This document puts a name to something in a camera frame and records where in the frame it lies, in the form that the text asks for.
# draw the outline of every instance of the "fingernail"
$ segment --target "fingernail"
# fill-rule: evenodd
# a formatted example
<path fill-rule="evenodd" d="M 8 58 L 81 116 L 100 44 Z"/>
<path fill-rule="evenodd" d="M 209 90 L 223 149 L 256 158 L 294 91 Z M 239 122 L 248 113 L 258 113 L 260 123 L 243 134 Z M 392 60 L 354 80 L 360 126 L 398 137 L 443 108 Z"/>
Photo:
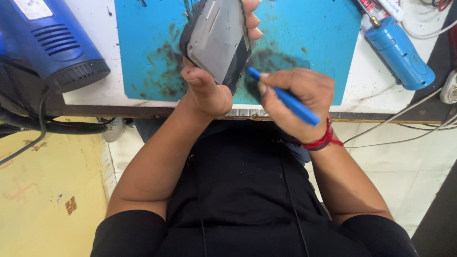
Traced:
<path fill-rule="evenodd" d="M 252 14 L 254 15 L 254 17 L 257 19 L 258 22 L 260 22 L 260 19 L 255 15 L 255 14 Z"/>
<path fill-rule="evenodd" d="M 260 34 L 263 35 L 263 32 L 259 28 L 255 28 Z"/>
<path fill-rule="evenodd" d="M 188 80 L 187 82 L 193 84 L 193 85 L 199 85 L 202 83 L 200 79 L 193 79 L 193 80 Z"/>
<path fill-rule="evenodd" d="M 262 82 L 257 83 L 257 87 L 259 88 L 260 95 L 263 96 L 266 93 L 266 85 Z"/>

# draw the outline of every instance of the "wrist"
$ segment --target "wrist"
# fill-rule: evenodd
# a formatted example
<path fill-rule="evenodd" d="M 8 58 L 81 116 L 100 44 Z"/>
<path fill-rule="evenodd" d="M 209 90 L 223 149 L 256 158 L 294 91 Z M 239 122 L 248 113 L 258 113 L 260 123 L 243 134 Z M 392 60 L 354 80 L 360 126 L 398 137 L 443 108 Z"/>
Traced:
<path fill-rule="evenodd" d="M 321 140 L 327 132 L 327 120 L 323 119 L 316 127 L 306 132 L 303 137 L 297 138 L 302 144 L 312 144 Z"/>
<path fill-rule="evenodd" d="M 336 136 L 333 133 L 331 122 L 327 118 L 326 119 L 326 130 L 325 130 L 324 136 L 321 139 L 314 141 L 312 143 L 302 143 L 302 146 L 303 146 L 303 148 L 307 149 L 308 151 L 319 151 L 319 150 L 326 148 L 330 144 L 340 145 L 340 146 L 344 147 L 343 143 L 341 141 L 339 141 L 337 137 L 335 139 L 335 137 Z"/>
<path fill-rule="evenodd" d="M 199 123 L 209 124 L 215 119 L 213 115 L 197 108 L 192 99 L 190 97 L 186 97 L 186 95 L 184 95 L 184 97 L 181 99 L 174 112 L 182 112 L 186 116 L 192 118 L 192 120 Z"/>

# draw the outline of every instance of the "white tile floor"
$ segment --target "white tile floor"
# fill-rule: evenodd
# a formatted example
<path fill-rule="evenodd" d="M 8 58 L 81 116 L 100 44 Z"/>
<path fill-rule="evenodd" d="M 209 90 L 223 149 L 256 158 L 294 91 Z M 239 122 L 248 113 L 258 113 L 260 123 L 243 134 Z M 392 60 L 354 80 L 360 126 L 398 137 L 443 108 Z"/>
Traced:
<path fill-rule="evenodd" d="M 373 126 L 375 124 L 372 123 L 333 124 L 342 141 Z M 385 124 L 346 146 L 387 143 L 410 139 L 423 133 L 395 124 Z M 127 128 L 117 142 L 109 144 L 116 181 L 119 181 L 122 172 L 143 145 L 134 128 Z M 457 129 L 436 132 L 411 142 L 353 148 L 348 151 L 373 181 L 395 220 L 412 236 L 457 158 Z M 311 163 L 305 167 L 316 194 L 322 201 Z"/>

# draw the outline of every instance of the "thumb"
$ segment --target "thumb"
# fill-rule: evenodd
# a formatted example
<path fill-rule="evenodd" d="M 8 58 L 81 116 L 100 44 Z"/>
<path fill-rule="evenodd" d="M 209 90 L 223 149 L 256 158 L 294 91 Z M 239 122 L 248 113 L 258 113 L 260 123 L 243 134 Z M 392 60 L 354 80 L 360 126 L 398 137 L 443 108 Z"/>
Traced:
<path fill-rule="evenodd" d="M 217 89 L 213 77 L 200 68 L 186 66 L 182 70 L 181 76 L 189 83 L 189 86 L 196 94 L 211 94 Z"/>
<path fill-rule="evenodd" d="M 292 113 L 281 100 L 279 100 L 273 88 L 266 86 L 262 82 L 258 84 L 260 94 L 262 95 L 262 106 L 270 117 L 278 123 L 290 119 Z"/>

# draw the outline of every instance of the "blue heat gun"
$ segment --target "blue heat gun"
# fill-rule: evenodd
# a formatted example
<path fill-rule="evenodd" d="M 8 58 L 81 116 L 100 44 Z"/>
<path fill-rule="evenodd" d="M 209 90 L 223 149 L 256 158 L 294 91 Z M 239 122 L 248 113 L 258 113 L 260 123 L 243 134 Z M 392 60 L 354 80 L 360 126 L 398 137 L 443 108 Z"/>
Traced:
<path fill-rule="evenodd" d="M 27 60 L 58 93 L 111 72 L 64 0 L 0 0 L 0 57 Z"/>
<path fill-rule="evenodd" d="M 367 38 L 402 81 L 403 87 L 419 90 L 430 85 L 435 80 L 435 73 L 417 54 L 404 30 L 390 16 L 378 21 L 358 1 L 372 24 L 366 33 Z"/>

